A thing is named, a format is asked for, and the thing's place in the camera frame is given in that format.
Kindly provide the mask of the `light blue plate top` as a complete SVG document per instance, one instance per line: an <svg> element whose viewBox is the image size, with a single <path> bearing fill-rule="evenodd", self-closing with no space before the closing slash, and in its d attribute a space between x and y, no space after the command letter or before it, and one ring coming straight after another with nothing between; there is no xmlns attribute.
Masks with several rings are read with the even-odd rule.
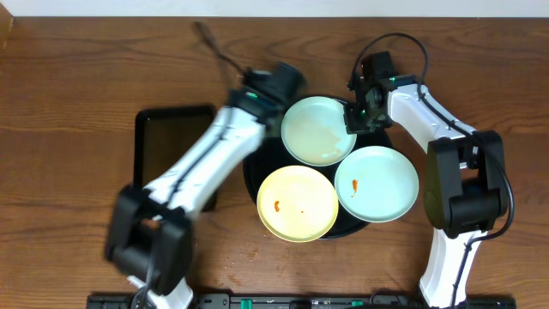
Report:
<svg viewBox="0 0 549 309"><path fill-rule="evenodd" d="M351 153L356 134L347 132L344 105L324 96L311 96L294 103L281 122L281 139L298 161L326 167Z"/></svg>

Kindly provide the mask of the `light blue plate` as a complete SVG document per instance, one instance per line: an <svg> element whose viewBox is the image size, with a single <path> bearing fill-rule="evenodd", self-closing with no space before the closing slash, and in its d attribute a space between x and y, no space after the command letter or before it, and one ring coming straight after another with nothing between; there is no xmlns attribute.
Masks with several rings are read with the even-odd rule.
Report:
<svg viewBox="0 0 549 309"><path fill-rule="evenodd" d="M298 161L326 167L351 153L356 134L347 132L344 105L324 96L311 96L294 103L281 122L281 139Z"/></svg>
<svg viewBox="0 0 549 309"><path fill-rule="evenodd" d="M341 206L361 221L388 222L405 215L419 195L411 161L392 148L354 150L337 167L334 186Z"/></svg>

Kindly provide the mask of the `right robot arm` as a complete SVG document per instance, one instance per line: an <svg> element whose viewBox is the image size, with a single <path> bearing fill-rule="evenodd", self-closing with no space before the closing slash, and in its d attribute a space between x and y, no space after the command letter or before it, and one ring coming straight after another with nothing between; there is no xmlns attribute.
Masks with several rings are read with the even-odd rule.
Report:
<svg viewBox="0 0 549 309"><path fill-rule="evenodd" d="M348 132L369 133L398 123L425 151L424 206L434 233L419 290L429 308L464 304L480 244L509 229L506 222L494 231L497 218L514 215L501 136L461 122L413 75L353 73L348 87L356 97L344 107Z"/></svg>

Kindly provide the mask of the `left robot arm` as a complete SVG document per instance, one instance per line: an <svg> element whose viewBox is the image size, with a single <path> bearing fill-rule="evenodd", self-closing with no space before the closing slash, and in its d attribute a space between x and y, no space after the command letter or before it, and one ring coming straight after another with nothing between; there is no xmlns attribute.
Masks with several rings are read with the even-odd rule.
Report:
<svg viewBox="0 0 549 309"><path fill-rule="evenodd" d="M227 175L254 153L293 95L248 86L228 102L198 141L145 187L118 194L106 241L106 260L137 287L129 308L186 308L193 291L193 225Z"/></svg>

